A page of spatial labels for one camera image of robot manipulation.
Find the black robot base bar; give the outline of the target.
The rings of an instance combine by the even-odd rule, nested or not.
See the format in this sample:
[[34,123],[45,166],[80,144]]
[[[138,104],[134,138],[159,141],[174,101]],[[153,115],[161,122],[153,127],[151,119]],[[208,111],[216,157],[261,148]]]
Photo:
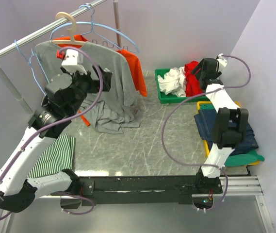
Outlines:
[[95,204],[170,203],[192,204],[192,195],[222,194],[219,178],[202,173],[185,176],[80,177],[82,194]]

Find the white t shirt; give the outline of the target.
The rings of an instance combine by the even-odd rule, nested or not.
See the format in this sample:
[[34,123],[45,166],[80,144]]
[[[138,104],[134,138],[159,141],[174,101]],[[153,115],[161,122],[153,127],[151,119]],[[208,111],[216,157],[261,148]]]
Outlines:
[[161,75],[157,75],[157,78],[159,89],[165,95],[172,94],[179,98],[186,97],[186,80],[184,67],[171,68],[163,75],[163,77]]

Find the light blue wire hanger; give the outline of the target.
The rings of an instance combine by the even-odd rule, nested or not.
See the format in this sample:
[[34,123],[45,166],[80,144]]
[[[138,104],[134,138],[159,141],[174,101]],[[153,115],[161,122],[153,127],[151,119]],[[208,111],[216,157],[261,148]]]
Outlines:
[[[112,44],[111,48],[117,47],[120,50],[128,50],[128,51],[133,52],[133,53],[140,53],[140,49],[139,49],[138,45],[131,38],[129,38],[127,35],[125,35],[124,33],[120,32],[117,29],[114,29],[112,27],[109,27],[109,26],[106,26],[106,25],[103,25],[103,24],[88,22],[88,21],[78,21],[76,24],[77,25],[80,24],[80,25],[90,25],[91,26],[91,30],[89,32],[82,33],[82,35],[94,33],[95,35],[101,37],[103,39],[103,42],[106,42],[106,45],[108,45],[109,43]],[[134,46],[135,51],[129,50],[128,45],[121,46],[121,44],[119,42],[113,42],[113,41],[105,38],[104,36],[97,33],[95,31],[94,27],[101,27],[101,28],[107,29],[109,31],[112,31],[112,32],[116,33],[116,36],[123,37],[124,39],[126,39],[128,42],[130,42]]]

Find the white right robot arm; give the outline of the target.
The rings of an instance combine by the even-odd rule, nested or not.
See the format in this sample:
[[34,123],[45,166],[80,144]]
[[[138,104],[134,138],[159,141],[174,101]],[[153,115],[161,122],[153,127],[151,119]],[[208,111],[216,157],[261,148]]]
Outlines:
[[216,110],[211,132],[213,145],[205,163],[196,174],[195,189],[202,194],[221,187],[220,169],[246,136],[249,113],[231,99],[219,79],[226,66],[225,56],[219,54],[216,58],[203,58],[192,70],[199,81],[200,89]]

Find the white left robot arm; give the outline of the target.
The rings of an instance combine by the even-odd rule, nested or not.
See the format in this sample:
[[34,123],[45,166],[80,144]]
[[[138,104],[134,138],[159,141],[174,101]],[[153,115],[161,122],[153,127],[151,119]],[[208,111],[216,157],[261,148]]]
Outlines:
[[31,117],[28,127],[11,157],[0,169],[0,209],[19,213],[45,195],[64,192],[79,193],[79,177],[69,168],[40,178],[28,174],[62,131],[76,118],[76,113],[88,94],[100,95],[111,88],[112,72],[94,68],[98,79],[82,68],[61,68],[45,87],[43,104]]

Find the red t shirt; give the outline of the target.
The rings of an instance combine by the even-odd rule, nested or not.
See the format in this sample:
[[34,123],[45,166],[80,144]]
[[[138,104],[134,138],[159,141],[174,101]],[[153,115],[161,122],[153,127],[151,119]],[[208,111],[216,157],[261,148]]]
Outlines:
[[199,81],[196,79],[195,75],[191,73],[197,65],[197,61],[191,61],[190,63],[187,63],[184,66],[184,74],[186,81],[185,94],[187,97],[203,93],[203,91],[200,88]]

